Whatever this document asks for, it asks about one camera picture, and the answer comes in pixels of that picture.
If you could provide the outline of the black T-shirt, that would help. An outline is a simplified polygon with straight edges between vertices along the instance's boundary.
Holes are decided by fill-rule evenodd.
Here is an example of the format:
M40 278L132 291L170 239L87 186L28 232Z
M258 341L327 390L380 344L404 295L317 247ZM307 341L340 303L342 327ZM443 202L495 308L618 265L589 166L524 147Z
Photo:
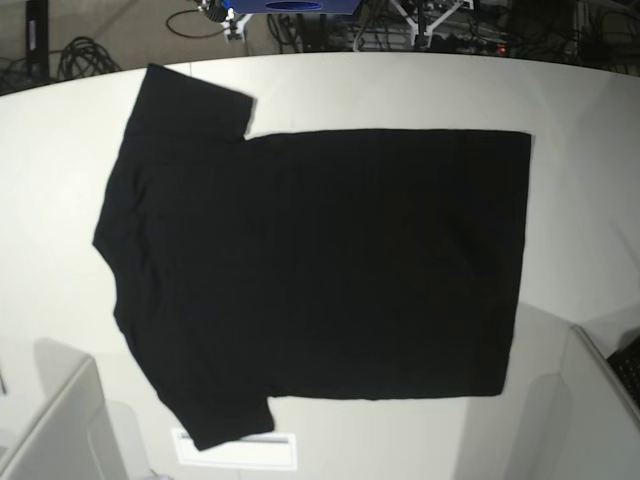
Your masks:
M197 449L272 431L272 397L501 394L531 136L247 139L253 107L148 67L94 235L117 325Z

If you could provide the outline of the black keyboard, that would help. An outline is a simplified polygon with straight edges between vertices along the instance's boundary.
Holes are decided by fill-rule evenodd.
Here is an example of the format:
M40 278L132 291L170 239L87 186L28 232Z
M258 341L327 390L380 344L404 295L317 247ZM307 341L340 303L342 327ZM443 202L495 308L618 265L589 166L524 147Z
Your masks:
M614 352L608 363L636 405L640 401L640 338Z

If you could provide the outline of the black power strip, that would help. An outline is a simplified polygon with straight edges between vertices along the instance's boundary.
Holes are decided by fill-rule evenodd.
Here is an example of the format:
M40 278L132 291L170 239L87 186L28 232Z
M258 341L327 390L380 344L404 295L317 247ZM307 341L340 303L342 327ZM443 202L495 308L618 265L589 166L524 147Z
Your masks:
M470 35L434 35L428 46L437 53L508 57L508 45L502 41Z

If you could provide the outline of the blue box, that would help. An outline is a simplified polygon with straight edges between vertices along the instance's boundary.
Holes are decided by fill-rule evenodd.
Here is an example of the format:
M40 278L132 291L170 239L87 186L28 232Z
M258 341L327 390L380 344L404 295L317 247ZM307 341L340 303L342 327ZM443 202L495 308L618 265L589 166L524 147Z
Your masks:
M223 5L241 14L331 13L352 14L360 0L229 0Z

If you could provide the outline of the grey left partition panel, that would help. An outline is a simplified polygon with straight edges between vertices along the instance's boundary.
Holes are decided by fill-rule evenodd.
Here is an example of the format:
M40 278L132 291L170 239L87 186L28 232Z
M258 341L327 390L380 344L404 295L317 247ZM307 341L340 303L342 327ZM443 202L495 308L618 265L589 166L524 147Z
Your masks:
M80 360L1 458L1 477L128 477L93 357Z

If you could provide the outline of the grey partition panel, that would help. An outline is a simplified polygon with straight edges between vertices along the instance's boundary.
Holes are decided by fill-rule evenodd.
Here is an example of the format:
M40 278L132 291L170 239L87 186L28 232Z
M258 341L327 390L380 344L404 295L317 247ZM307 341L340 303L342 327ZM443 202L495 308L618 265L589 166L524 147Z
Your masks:
M80 360L1 458L1 477L128 477L93 357Z
M583 329L533 384L519 440L526 479L639 477L639 410Z

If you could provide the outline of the grey right partition panel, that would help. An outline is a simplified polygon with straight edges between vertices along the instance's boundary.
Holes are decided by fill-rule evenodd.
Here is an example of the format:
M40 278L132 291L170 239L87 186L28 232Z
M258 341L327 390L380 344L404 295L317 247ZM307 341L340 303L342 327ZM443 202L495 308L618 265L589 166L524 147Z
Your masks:
M583 329L533 384L519 440L526 479L639 477L639 410Z

